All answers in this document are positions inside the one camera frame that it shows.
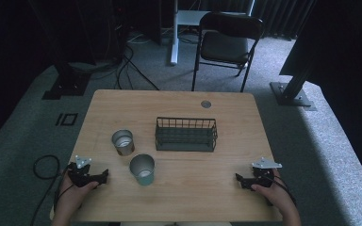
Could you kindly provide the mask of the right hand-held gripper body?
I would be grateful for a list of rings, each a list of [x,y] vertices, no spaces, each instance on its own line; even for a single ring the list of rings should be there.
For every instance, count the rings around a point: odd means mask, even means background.
[[[247,187],[252,185],[260,185],[264,187],[270,187],[274,180],[274,170],[281,169],[282,164],[276,163],[273,160],[261,157],[259,160],[252,164],[252,170],[254,177],[247,180]]]

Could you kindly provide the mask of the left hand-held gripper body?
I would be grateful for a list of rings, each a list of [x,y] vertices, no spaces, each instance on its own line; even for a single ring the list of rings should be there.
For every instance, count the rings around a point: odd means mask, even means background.
[[[75,186],[82,187],[91,182],[105,179],[101,174],[90,175],[91,159],[77,155],[68,165],[68,176]]]

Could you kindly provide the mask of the brown metal cup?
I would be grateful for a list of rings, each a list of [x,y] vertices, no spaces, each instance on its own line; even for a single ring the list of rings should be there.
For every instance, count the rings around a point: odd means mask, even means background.
[[[121,156],[128,156],[134,152],[134,139],[133,134],[126,129],[116,131],[111,138],[111,141]]]

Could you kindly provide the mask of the dark wire basket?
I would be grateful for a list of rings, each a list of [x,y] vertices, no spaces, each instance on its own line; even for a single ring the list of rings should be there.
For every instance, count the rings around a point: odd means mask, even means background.
[[[217,144],[215,119],[156,118],[158,151],[213,152]]]

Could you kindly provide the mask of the person's left hand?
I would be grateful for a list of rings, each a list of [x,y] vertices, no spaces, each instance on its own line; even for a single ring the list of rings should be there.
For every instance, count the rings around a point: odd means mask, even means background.
[[[54,219],[69,220],[87,195],[96,187],[98,187],[97,182],[90,182],[82,187],[75,186],[68,173],[65,173],[59,189]]]

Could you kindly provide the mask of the person's right hand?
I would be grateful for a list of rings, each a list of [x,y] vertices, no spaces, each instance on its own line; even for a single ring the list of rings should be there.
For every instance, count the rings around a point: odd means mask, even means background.
[[[270,187],[252,185],[252,189],[267,198],[275,207],[278,208],[283,217],[292,216],[297,213],[297,208],[292,198],[282,186],[285,184],[280,179],[277,169],[274,169],[274,182]]]

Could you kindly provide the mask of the black tape floor marking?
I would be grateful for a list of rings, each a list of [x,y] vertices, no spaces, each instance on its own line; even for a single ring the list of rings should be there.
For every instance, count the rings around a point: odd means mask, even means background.
[[[78,118],[77,113],[60,113],[55,126],[73,126]]]

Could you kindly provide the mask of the black metal stand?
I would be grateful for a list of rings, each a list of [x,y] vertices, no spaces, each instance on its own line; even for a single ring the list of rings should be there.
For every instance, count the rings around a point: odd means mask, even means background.
[[[271,82],[271,90],[279,105],[301,106],[315,110],[308,100],[303,86],[313,76],[325,53],[327,16],[323,12],[327,0],[315,0],[303,23],[300,35],[295,41],[280,74],[290,75],[288,83]]]
[[[48,16],[42,12],[40,0],[27,0],[36,15],[42,30],[45,33],[49,49],[47,53],[57,70],[58,77],[54,85],[47,90],[43,100],[59,100],[62,96],[83,96],[89,80],[90,73],[76,72],[66,60],[58,43],[57,36],[50,25]]]

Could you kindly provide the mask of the black folding chair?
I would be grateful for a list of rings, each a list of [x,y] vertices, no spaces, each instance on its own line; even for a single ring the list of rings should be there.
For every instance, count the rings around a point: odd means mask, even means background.
[[[195,90],[201,64],[245,70],[240,91],[244,91],[255,48],[264,33],[261,19],[245,14],[208,12],[199,22],[191,90]]]

